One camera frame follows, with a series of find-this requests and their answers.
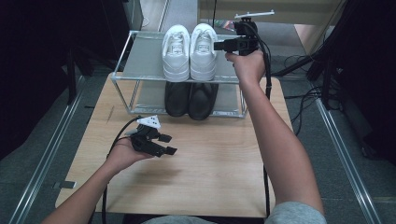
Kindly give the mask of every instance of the hand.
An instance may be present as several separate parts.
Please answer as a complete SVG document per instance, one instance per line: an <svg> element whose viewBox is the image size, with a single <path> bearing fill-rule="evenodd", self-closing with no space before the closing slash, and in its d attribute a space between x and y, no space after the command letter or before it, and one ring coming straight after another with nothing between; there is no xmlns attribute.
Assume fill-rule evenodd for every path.
<svg viewBox="0 0 396 224"><path fill-rule="evenodd" d="M128 168L137 161L153 158L153 156L135 151L129 137L121 138L111 150L105 161L105 166L114 172L114 175Z"/></svg>
<svg viewBox="0 0 396 224"><path fill-rule="evenodd" d="M235 73L239 78L241 87L250 84L258 84L265 73L263 53L256 50L247 56L238 56L233 53L226 53L227 61L233 63Z"/></svg>

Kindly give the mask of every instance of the white sneaker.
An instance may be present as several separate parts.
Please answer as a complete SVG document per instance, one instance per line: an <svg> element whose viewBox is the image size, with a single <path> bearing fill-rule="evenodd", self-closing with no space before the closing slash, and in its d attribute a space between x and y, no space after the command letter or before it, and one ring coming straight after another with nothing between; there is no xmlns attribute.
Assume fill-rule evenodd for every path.
<svg viewBox="0 0 396 224"><path fill-rule="evenodd" d="M191 35L190 67L191 77L195 80L208 81L216 73L217 52L213 43L218 41L215 30L208 24L198 24Z"/></svg>
<svg viewBox="0 0 396 224"><path fill-rule="evenodd" d="M174 25L163 38L163 72L170 82L185 81L190 76L190 35L182 25Z"/></svg>

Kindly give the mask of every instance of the black shoe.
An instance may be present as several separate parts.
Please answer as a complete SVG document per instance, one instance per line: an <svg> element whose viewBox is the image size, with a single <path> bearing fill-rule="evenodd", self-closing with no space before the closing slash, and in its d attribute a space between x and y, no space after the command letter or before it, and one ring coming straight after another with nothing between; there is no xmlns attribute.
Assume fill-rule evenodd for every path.
<svg viewBox="0 0 396 224"><path fill-rule="evenodd" d="M219 84L194 83L191 87L189 116L192 119L206 119L213 110L218 95Z"/></svg>
<svg viewBox="0 0 396 224"><path fill-rule="evenodd" d="M180 117L187 113L191 92L191 83L166 82L165 110L172 117Z"/></svg>

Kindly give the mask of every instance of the metal shoe rack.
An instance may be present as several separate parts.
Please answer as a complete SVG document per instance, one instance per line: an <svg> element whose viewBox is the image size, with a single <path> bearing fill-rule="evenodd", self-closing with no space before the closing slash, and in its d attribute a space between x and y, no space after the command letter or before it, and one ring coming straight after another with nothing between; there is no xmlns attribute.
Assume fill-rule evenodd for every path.
<svg viewBox="0 0 396 224"><path fill-rule="evenodd" d="M164 33L158 32L129 32L117 67L111 76L129 114L166 114L164 106L166 79L163 74L162 58L163 37ZM231 38L236 38L236 36L218 35L219 41ZM127 52L129 52L129 56L125 61ZM244 118L247 106L242 92L238 88L238 78L233 70L233 65L226 61L224 54L225 52L218 51L217 73L212 80L207 81L220 84L211 116ZM124 64L123 72L117 72L122 64ZM122 85L128 80L134 81L134 87ZM190 78L186 82L198 81Z"/></svg>

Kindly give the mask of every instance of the forearm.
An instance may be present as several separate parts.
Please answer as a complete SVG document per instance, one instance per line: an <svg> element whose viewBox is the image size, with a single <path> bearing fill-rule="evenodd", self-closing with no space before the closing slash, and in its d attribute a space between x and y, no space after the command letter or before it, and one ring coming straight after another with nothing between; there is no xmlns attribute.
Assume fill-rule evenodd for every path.
<svg viewBox="0 0 396 224"><path fill-rule="evenodd" d="M111 169L103 165L43 223L88 223L107 183L114 175Z"/></svg>
<svg viewBox="0 0 396 224"><path fill-rule="evenodd" d="M241 89L276 202L307 203L322 212L313 169L301 142L277 114L260 85L241 83Z"/></svg>

